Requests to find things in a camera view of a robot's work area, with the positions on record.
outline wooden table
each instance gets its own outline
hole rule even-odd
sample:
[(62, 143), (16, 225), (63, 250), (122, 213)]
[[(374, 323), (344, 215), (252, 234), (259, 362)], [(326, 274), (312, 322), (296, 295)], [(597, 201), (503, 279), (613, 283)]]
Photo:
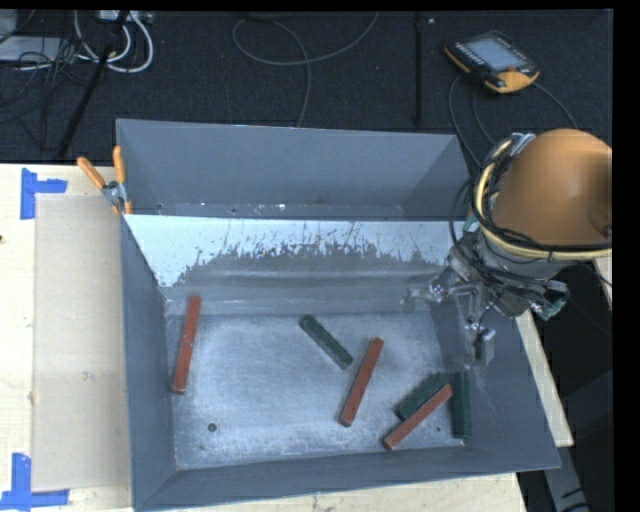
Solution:
[[(21, 170), (68, 181), (20, 220)], [(112, 168), (99, 168), (107, 181)], [(130, 508), (117, 217), (75, 166), (0, 164), (0, 491), (10, 455), (33, 489), (70, 488), (65, 510)], [(558, 446), (571, 432), (529, 313), (518, 319)], [(215, 507), (242, 511), (525, 510), (515, 474)]]

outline bin floor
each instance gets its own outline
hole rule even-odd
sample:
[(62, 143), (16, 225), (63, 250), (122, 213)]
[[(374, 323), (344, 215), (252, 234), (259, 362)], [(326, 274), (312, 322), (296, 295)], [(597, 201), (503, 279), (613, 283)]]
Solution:
[[(349, 453), (383, 452), (399, 420), (393, 409), (422, 379), (443, 371), (429, 310), (317, 315), (354, 357), (345, 370), (298, 326), (299, 316), (201, 316), (184, 395), (172, 397), (180, 469)], [(167, 316), (173, 368), (182, 316)], [(373, 337), (385, 341), (351, 427), (337, 422)], [(398, 449), (458, 446), (449, 406)]]

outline gray bin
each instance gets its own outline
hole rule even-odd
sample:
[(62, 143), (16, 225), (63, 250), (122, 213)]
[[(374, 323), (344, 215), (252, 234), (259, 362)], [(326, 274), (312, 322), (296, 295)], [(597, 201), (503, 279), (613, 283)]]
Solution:
[[(493, 312), (495, 359), (468, 370), (472, 438), (453, 437), (445, 405), (394, 452), (381, 444), (411, 389), (463, 369), (456, 303), (400, 302), (450, 247), (467, 178), (454, 136), (118, 120), (117, 142), (134, 206), (121, 246), (137, 510), (558, 467), (518, 330)], [(192, 294), (187, 392), (172, 395)], [(306, 336), (304, 314), (351, 366)], [(345, 428), (374, 336), (385, 345)]]

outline white cable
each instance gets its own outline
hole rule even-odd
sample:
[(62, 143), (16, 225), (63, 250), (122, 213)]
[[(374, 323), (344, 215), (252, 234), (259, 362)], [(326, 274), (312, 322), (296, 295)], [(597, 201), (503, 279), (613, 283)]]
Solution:
[[(73, 24), (75, 26), (76, 35), (78, 36), (80, 41), (82, 41), (82, 45), (81, 46), (89, 54), (89, 56), (87, 57), (86, 55), (82, 55), (82, 54), (78, 53), (77, 57), (79, 59), (83, 59), (83, 60), (91, 60), (93, 62), (98, 62), (100, 60), (100, 57), (84, 41), (84, 36), (82, 35), (82, 31), (80, 30), (80, 25), (78, 23), (78, 10), (77, 9), (74, 9), (74, 11), (73, 11)], [(127, 54), (129, 53), (129, 50), (131, 49), (131, 34), (129, 33), (129, 29), (126, 26), (123, 25), (122, 26), (122, 30), (124, 31), (124, 35), (125, 35), (125, 38), (127, 40), (127, 44), (126, 44), (124, 50), (122, 50), (122, 52), (119, 55), (115, 55), (115, 56), (107, 59), (107, 63), (116, 62), (116, 61), (118, 61), (120, 59), (123, 59), (124, 57), (127, 56)]]
[(121, 68), (118, 66), (114, 66), (113, 64), (107, 64), (109, 69), (117, 71), (118, 73), (140, 73), (141, 71), (147, 69), (153, 62), (153, 40), (151, 39), (151, 34), (149, 34), (147, 27), (144, 26), (144, 24), (140, 21), (140, 18), (136, 14), (131, 13), (129, 16), (131, 16), (131, 19), (136, 25), (138, 25), (138, 28), (144, 34), (144, 37), (147, 41), (148, 55), (147, 60), (145, 60), (144, 63), (137, 68)]
[(18, 66), (15, 69), (18, 71), (35, 71), (36, 69), (47, 69), (52, 66), (55, 59), (50, 59), (49, 62), (43, 62), (42, 64), (36, 64), (35, 66)]

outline red wooden stick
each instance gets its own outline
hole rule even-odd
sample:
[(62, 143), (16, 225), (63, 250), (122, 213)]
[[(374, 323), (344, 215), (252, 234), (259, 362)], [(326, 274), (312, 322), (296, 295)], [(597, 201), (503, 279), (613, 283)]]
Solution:
[(382, 446), (387, 450), (393, 450), (414, 428), (416, 428), (429, 414), (435, 411), (441, 404), (449, 400), (453, 395), (451, 384), (445, 384), (433, 397), (427, 400), (416, 412), (396, 427), (382, 441)]
[(184, 319), (180, 349), (178, 350), (178, 360), (176, 361), (176, 371), (173, 376), (171, 392), (178, 395), (184, 394), (187, 389), (187, 377), (189, 376), (189, 366), (191, 365), (191, 354), (193, 353), (193, 340), (196, 337), (196, 327), (198, 326), (198, 315), (200, 314), (200, 297), (191, 295), (187, 306), (187, 314)]
[(349, 398), (347, 398), (347, 401), (342, 408), (342, 414), (340, 415), (339, 422), (345, 427), (350, 427), (356, 417), (358, 407), (360, 407), (360, 402), (362, 401), (362, 397), (364, 397), (364, 392), (369, 384), (369, 379), (371, 378), (373, 369), (378, 362), (378, 356), (380, 355), (383, 344), (384, 341), (380, 338), (373, 338), (369, 344), (367, 353), (360, 365), (360, 370), (358, 370), (356, 380), (353, 381)]

